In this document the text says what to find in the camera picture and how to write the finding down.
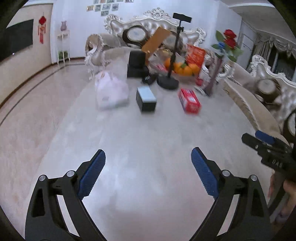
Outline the right hand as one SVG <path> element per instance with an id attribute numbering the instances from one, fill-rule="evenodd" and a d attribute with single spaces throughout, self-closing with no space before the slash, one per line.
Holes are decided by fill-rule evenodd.
<path id="1" fill-rule="evenodd" d="M 295 208 L 295 183 L 275 172 L 270 178 L 268 197 L 271 223 L 285 223 Z"/>

